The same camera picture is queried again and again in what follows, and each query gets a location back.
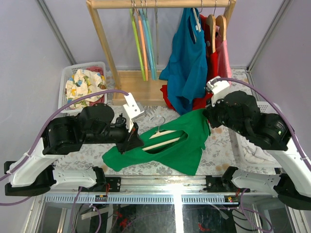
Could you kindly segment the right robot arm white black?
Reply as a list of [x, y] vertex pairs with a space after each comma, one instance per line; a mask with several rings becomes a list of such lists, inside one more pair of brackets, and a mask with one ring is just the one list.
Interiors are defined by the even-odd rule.
[[279, 114], [261, 112], [254, 96], [234, 91], [216, 103], [208, 99], [203, 115], [212, 128], [225, 126], [268, 151], [285, 170], [264, 175], [231, 166], [222, 176], [224, 190], [248, 188], [275, 196], [293, 209], [311, 209], [311, 174], [298, 159], [290, 130]]

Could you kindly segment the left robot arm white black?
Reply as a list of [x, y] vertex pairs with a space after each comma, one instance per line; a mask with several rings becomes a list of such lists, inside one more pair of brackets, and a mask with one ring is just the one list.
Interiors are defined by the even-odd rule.
[[17, 168], [5, 185], [6, 196], [33, 197], [54, 188], [81, 189], [83, 192], [104, 192], [108, 183], [102, 168], [94, 166], [87, 171], [56, 169], [54, 161], [72, 152], [78, 152], [84, 144], [115, 144], [123, 154], [144, 145], [138, 134], [138, 125], [127, 129], [123, 115], [114, 119], [113, 109], [99, 103], [84, 108], [76, 116], [53, 119], [43, 131], [32, 155], [20, 167], [17, 162], [4, 164], [6, 173]]

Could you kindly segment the green t shirt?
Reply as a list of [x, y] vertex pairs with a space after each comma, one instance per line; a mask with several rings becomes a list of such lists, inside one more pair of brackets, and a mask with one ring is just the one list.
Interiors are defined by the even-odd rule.
[[103, 156], [103, 162], [114, 171], [148, 163], [159, 162], [183, 174], [194, 176], [200, 164], [210, 128], [203, 109], [188, 112], [160, 126], [161, 131], [172, 131], [167, 135], [151, 138], [157, 127], [141, 134], [144, 146], [121, 154], [112, 147]]

